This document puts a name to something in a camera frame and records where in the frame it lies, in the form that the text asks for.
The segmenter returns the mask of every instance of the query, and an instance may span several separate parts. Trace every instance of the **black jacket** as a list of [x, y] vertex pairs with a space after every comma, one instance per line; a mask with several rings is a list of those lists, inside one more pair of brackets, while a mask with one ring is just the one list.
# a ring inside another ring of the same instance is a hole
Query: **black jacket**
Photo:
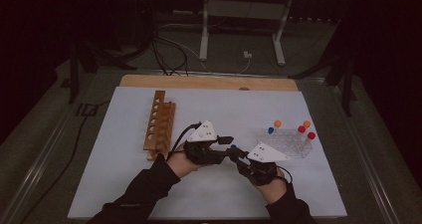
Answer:
[[[104, 205], [89, 224], [145, 223], [155, 203], [166, 197], [180, 178], [158, 155], [150, 169], [144, 169], [130, 182], [124, 194], [115, 202]], [[274, 223], [314, 224], [308, 205], [295, 196], [292, 184], [277, 202], [267, 205]]]

